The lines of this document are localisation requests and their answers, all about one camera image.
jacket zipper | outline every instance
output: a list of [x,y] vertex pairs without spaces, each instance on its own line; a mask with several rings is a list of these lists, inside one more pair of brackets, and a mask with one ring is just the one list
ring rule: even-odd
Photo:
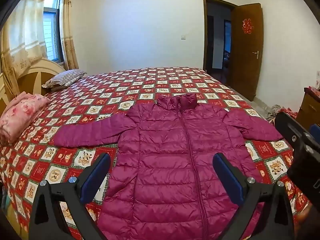
[[197,172],[197,170],[196,170],[196,166],[195,166],[195,163],[194,163],[193,158],[192,158],[190,138],[189,138],[189,134],[188,134],[186,125],[185,125],[184,120],[183,120],[183,117],[182,117],[182,111],[181,111],[181,117],[180,117],[179,112],[178,112],[178,117],[179,117],[179,119],[181,120],[182,125],[183,125],[183,128],[184,128],[184,130],[185,130],[185,132],[186,132],[186,138],[187,138],[187,143],[188,143],[188,153],[189,153],[189,157],[190,157],[190,160],[191,160],[191,165],[192,165],[193,173],[194,173],[195,179],[196,179],[197,196],[198,196],[198,202],[199,202],[199,205],[200,205],[202,224],[203,224],[203,227],[204,227],[204,231],[203,231],[204,238],[203,238],[203,239],[207,240],[207,239],[208,239],[207,216],[206,216],[206,214],[205,214],[204,207],[203,207],[203,203],[202,203],[202,200],[201,200],[201,195],[200,195],[200,190],[201,190],[201,189],[200,189],[200,178],[199,178],[199,174],[198,174],[198,172]]

wooden cabinet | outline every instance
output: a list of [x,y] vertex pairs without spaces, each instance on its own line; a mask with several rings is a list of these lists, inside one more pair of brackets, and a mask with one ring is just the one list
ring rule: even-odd
[[305,88],[304,91],[304,98],[296,120],[306,130],[309,130],[313,124],[320,126],[320,98],[308,88]]

purple puffer jacket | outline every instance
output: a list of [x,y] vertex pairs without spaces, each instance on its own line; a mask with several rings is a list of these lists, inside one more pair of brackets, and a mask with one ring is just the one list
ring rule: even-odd
[[[64,147],[118,142],[98,227],[108,240],[215,239],[235,213],[212,168],[222,152],[246,176],[261,182],[245,139],[282,136],[242,109],[198,104],[195,94],[162,97],[98,122],[66,125],[54,137]],[[252,233],[257,209],[244,236]]]

red door decoration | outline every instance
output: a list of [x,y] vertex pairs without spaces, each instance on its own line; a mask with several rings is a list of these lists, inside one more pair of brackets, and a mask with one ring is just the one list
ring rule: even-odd
[[254,27],[251,25],[251,19],[245,19],[242,25],[242,29],[244,31],[245,34],[251,34],[252,30],[254,29]]

wooden door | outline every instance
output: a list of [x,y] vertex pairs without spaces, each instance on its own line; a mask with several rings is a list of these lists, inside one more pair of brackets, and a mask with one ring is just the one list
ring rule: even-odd
[[206,70],[207,73],[212,71],[213,62],[213,45],[214,45],[214,17],[207,15],[207,60],[206,60]]
[[231,54],[227,83],[253,101],[259,81],[263,48],[260,3],[235,7],[231,12]]

